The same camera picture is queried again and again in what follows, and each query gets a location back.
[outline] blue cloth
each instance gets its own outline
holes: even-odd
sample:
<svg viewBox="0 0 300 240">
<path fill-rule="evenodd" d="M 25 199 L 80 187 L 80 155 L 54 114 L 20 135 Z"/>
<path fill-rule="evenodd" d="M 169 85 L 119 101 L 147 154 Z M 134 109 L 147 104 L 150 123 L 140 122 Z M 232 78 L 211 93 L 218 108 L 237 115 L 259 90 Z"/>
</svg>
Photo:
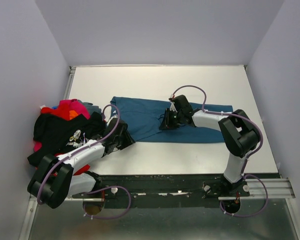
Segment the blue cloth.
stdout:
<svg viewBox="0 0 300 240">
<path fill-rule="evenodd" d="M 119 108 L 121 119 L 128 124 L 128 131 L 138 142 L 152 143 L 222 143 L 221 132 L 206 127 L 182 126 L 174 130 L 159 130 L 169 101 L 148 100 L 114 96 L 111 104 Z M 190 103 L 193 109 L 201 109 L 202 104 Z M 230 105 L 206 104 L 205 109 L 215 112 L 232 112 Z M 116 109 L 112 107 L 111 116 Z"/>
</svg>

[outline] gray wall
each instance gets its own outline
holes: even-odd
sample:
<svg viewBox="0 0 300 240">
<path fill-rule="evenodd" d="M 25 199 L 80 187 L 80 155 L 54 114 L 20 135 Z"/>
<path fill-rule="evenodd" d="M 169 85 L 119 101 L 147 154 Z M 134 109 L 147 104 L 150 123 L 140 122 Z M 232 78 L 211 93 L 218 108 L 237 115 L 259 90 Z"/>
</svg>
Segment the gray wall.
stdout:
<svg viewBox="0 0 300 240">
<path fill-rule="evenodd" d="M 18 239 L 28 205 L 33 126 L 66 88 L 68 64 L 33 0 L 0 0 L 0 240 Z"/>
<path fill-rule="evenodd" d="M 300 0 L 286 0 L 247 67 L 280 172 L 300 210 Z"/>
<path fill-rule="evenodd" d="M 248 64 L 283 0 L 36 0 L 70 65 Z"/>
</svg>

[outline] tabletop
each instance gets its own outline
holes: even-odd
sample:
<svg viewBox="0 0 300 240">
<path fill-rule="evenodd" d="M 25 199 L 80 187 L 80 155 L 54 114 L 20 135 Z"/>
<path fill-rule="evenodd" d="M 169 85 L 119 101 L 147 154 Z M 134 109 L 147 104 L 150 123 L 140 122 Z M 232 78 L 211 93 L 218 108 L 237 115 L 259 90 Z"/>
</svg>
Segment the tabletop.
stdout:
<svg viewBox="0 0 300 240">
<path fill-rule="evenodd" d="M 261 129 L 264 143 L 250 158 L 246 173 L 277 173 L 277 167 L 243 66 L 115 65 L 77 67 L 68 98 L 101 108 L 116 97 L 168 101 L 178 87 L 205 90 L 207 104 L 232 105 L 244 110 Z M 178 91 L 189 102 L 202 103 L 195 88 Z M 137 142 L 90 164 L 100 175 L 221 174 L 229 151 L 224 143 Z"/>
</svg>

